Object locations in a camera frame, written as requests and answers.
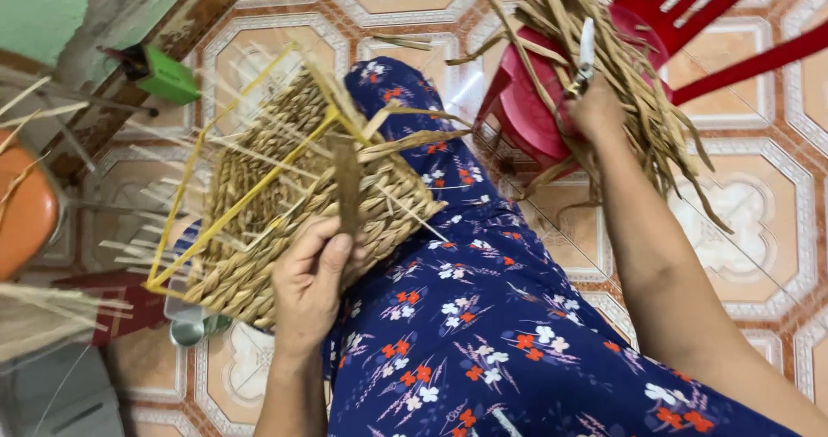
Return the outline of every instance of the green box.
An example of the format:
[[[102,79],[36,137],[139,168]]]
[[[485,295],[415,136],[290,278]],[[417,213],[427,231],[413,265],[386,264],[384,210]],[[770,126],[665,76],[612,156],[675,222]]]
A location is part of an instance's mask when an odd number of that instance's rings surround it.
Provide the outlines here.
[[[153,46],[140,46],[149,75],[135,81],[142,90],[173,104],[185,105],[201,97],[193,71]]]

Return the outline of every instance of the yellow wire frame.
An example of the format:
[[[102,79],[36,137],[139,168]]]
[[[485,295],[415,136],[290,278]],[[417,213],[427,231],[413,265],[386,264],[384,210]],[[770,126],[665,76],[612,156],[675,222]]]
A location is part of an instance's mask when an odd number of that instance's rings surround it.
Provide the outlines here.
[[[273,59],[273,61],[268,63],[267,66],[264,67],[262,72],[259,73],[259,75],[256,76],[255,79],[253,79],[248,85],[244,86],[244,89],[241,91],[241,93],[239,93],[239,96],[233,99],[233,102],[231,102],[229,105],[224,107],[222,111],[218,115],[216,115],[216,117],[213,118],[210,121],[210,123],[207,124],[207,126],[205,126],[199,133],[198,138],[195,140],[195,145],[193,146],[193,152],[191,156],[187,159],[187,164],[184,168],[184,175],[181,177],[181,183],[178,185],[178,188],[176,189],[176,197],[172,201],[172,208],[170,210],[169,215],[166,218],[164,230],[161,232],[160,241],[158,242],[158,247],[156,248],[155,257],[153,258],[152,266],[150,267],[150,273],[147,276],[147,281],[143,284],[144,288],[148,289],[153,293],[166,294],[168,296],[174,296],[176,298],[181,298],[183,296],[181,293],[177,291],[165,289],[160,285],[164,283],[164,280],[166,280],[171,274],[173,274],[176,271],[176,269],[181,267],[181,265],[183,265],[183,263],[186,262],[186,260],[189,260],[192,257],[192,255],[186,255],[187,252],[185,252],[183,255],[181,255],[181,257],[176,259],[176,261],[172,264],[170,268],[164,270],[158,276],[157,272],[158,266],[160,265],[160,257],[163,254],[166,242],[170,237],[172,224],[176,220],[176,214],[179,208],[181,207],[181,200],[184,197],[184,192],[186,191],[187,183],[190,181],[190,178],[192,176],[193,169],[195,167],[195,159],[198,158],[199,152],[201,151],[201,147],[204,144],[204,139],[207,137],[207,133],[210,131],[210,129],[212,129],[216,122],[218,122],[224,116],[224,114],[227,114],[228,112],[236,108],[243,96],[249,94],[254,89],[254,87],[263,82],[267,75],[276,66],[276,64],[279,63],[279,61],[282,61],[283,58],[291,51],[298,49],[299,46],[294,41],[288,42],[288,44],[278,55],[278,57],[276,57],[275,59]]]
[[[262,73],[259,74],[259,76],[255,80],[253,80],[247,87],[244,88],[241,94],[245,95],[248,92],[250,92],[253,86],[260,83],[265,78],[265,75],[273,69],[273,67],[278,61],[282,60],[282,58],[284,58],[284,56],[288,52],[296,50],[296,48],[297,46],[295,45],[295,43],[290,43],[288,47],[286,47],[285,50],[283,50],[282,53],[276,58],[276,60],[272,61],[269,65],[267,65],[265,69],[262,71]],[[322,76],[322,74],[316,69],[316,67],[313,66],[313,64],[307,61],[306,59],[305,68],[311,73],[311,76],[313,76],[316,80],[319,80],[319,77]],[[341,125],[343,125],[347,129],[347,131],[351,133],[351,135],[357,138],[357,140],[360,143],[364,145],[370,145],[370,141],[362,135],[362,132],[360,132],[343,114],[339,112],[339,109],[337,109],[336,103],[334,102],[333,96],[325,86],[325,83],[319,82],[318,84],[320,85],[320,90],[322,92],[323,97],[325,97],[328,103],[325,119],[313,132],[310,133],[310,135],[308,135],[307,138],[302,140],[302,142],[299,143],[299,145],[281,161],[284,164],[290,165],[291,163],[293,163],[293,161],[300,154],[302,154],[302,152],[304,152],[307,144],[309,144],[311,141],[315,141],[318,137],[323,135],[326,132],[326,129],[334,122],[339,122]],[[160,265],[160,256],[166,245],[166,240],[167,238],[169,238],[172,222],[175,220],[175,215],[178,211],[179,206],[181,205],[181,197],[183,196],[184,189],[186,188],[185,184],[191,176],[192,168],[194,167],[194,159],[197,157],[198,152],[201,149],[201,145],[204,142],[204,136],[206,135],[208,129],[211,128],[214,125],[214,123],[219,118],[221,118],[222,115],[232,110],[238,104],[238,101],[239,98],[237,97],[236,100],[233,101],[233,103],[228,105],[228,107],[225,108],[219,116],[213,119],[207,125],[207,127],[205,127],[204,130],[201,131],[198,140],[195,143],[193,154],[187,161],[187,167],[185,169],[184,178],[181,179],[181,184],[176,190],[176,198],[173,201],[173,206],[170,210],[170,215],[167,217],[164,232],[161,234],[161,239],[156,251],[155,260],[153,261],[152,268],[150,269],[150,274],[147,277],[147,282],[144,283],[144,287],[153,293],[166,294],[168,296],[173,296],[176,298],[183,298],[183,294],[177,291],[165,289],[161,287],[161,284],[164,283],[164,281],[167,278],[169,278],[173,273],[175,273],[179,267],[181,267],[182,265],[184,265],[184,263],[189,261],[197,252],[201,251],[201,249],[204,246],[206,246],[207,242],[210,241],[211,238],[216,236],[221,231],[221,229],[225,225],[227,225],[228,222],[230,222],[230,220],[236,217],[238,213],[241,212],[242,209],[244,209],[250,203],[250,201],[252,201],[268,184],[270,184],[274,179],[276,179],[279,173],[282,172],[282,166],[274,167],[273,170],[268,172],[267,175],[265,175],[261,180],[259,180],[256,186],[253,187],[253,189],[251,189],[247,194],[245,194],[241,199],[239,199],[233,205],[233,207],[227,210],[222,215],[222,217],[219,218],[219,220],[216,220],[209,229],[205,230],[201,235],[199,235],[199,237],[193,242],[190,248],[188,248],[181,256],[179,256],[175,261],[173,261],[169,267],[163,270],[160,274],[157,274],[157,269]],[[284,215],[275,219],[268,226],[269,229],[275,228],[284,219]]]

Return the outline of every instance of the person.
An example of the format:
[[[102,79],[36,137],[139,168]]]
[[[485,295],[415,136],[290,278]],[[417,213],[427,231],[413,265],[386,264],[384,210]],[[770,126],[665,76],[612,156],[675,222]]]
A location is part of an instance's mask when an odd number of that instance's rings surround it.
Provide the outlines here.
[[[369,119],[392,97],[443,110],[434,86],[391,58],[358,62],[345,85]],[[723,310],[626,146],[606,79],[597,74],[566,107],[595,148],[641,351],[585,302],[454,139],[402,153],[447,201],[428,222],[435,231],[420,229],[341,302],[339,276],[365,254],[336,234],[337,219],[312,220],[274,263],[275,350],[256,436],[828,435],[821,411]],[[380,132],[392,140],[449,128],[405,114]]]

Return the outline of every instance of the chair backrest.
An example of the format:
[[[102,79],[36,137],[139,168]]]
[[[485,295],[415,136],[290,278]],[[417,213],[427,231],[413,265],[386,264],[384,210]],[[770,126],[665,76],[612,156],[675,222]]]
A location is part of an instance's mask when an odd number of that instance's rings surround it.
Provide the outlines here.
[[[662,6],[667,0],[614,0],[613,5],[624,7],[646,21],[672,56],[740,0],[709,0],[681,24],[681,17],[697,1],[678,0],[666,11]]]

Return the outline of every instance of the tiled floor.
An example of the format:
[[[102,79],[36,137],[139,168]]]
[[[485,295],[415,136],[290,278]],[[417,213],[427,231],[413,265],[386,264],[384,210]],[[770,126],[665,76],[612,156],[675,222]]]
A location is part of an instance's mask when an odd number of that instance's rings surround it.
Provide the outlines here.
[[[662,75],[679,87],[793,38],[826,17],[828,0],[743,0],[673,57]],[[157,119],[132,119],[165,135],[190,135],[230,103],[289,40],[338,75],[355,60],[399,58],[434,79],[449,110],[472,118],[505,43],[470,64],[446,66],[444,60],[476,49],[498,28],[485,0],[239,0],[186,59],[204,75],[202,101],[182,109],[161,105]],[[433,50],[389,46],[371,39],[374,31],[427,35]],[[294,62],[280,62],[271,84],[250,92],[218,128],[224,134],[243,128],[265,90],[278,89]],[[670,207],[751,344],[828,412],[826,68],[828,50],[684,105],[716,167],[715,173],[703,173],[700,182],[735,233],[728,237],[709,224],[686,182],[680,186],[688,201],[671,199]],[[101,159],[102,178],[89,178],[85,192],[97,193],[89,198],[160,207],[146,191],[168,198],[171,188],[160,180],[180,176],[185,152],[125,127]],[[517,174],[496,173],[506,174],[502,191],[514,192],[512,185],[520,187],[533,166],[507,145],[501,145],[499,155],[514,156]],[[168,164],[153,163],[156,157]],[[198,180],[206,183],[206,166],[198,171]],[[586,196],[585,176],[575,173],[540,189],[522,208],[585,298],[634,343],[601,210],[582,208],[557,216]],[[198,212],[197,190],[186,203]],[[36,270],[59,270],[62,261],[81,261],[90,270],[113,267],[114,254],[99,248],[99,241],[150,237],[144,226],[151,222],[81,217],[78,250],[69,254],[72,245],[64,241],[47,252]],[[149,344],[157,345],[151,355],[134,354]],[[272,353],[269,339],[242,325],[190,350],[171,347],[161,330],[119,339],[113,346],[113,368],[119,371],[128,415],[139,435],[250,434]]]

